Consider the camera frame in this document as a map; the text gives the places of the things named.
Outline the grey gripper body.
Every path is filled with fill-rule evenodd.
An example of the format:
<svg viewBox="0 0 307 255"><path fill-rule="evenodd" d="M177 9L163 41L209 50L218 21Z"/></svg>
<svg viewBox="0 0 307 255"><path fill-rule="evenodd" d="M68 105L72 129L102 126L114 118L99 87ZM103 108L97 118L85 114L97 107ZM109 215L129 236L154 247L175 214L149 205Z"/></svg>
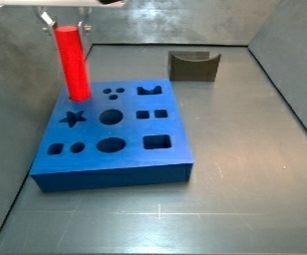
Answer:
<svg viewBox="0 0 307 255"><path fill-rule="evenodd" d="M0 0L0 5L58 7L122 7L127 0Z"/></svg>

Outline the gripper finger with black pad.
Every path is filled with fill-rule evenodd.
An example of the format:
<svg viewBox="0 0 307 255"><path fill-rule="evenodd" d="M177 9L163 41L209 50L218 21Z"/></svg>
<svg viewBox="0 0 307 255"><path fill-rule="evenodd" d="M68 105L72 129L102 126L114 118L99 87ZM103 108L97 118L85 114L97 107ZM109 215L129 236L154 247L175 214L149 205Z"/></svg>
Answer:
<svg viewBox="0 0 307 255"><path fill-rule="evenodd" d="M56 28L56 21L50 17L44 7L38 7L36 11L38 11L38 16L40 20L46 24L43 31L47 32L50 35L52 35L54 30Z"/></svg>

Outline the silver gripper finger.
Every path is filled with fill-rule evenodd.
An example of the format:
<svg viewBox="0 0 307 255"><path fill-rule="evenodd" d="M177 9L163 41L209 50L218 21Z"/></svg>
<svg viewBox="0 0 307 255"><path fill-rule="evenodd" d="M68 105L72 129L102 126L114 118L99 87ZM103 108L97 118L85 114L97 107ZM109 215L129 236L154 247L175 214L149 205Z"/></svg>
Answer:
<svg viewBox="0 0 307 255"><path fill-rule="evenodd" d="M78 22L78 31L80 35L80 39L85 39L87 33L91 31L91 26L87 24L90 14L93 12L91 7L79 7L79 22Z"/></svg>

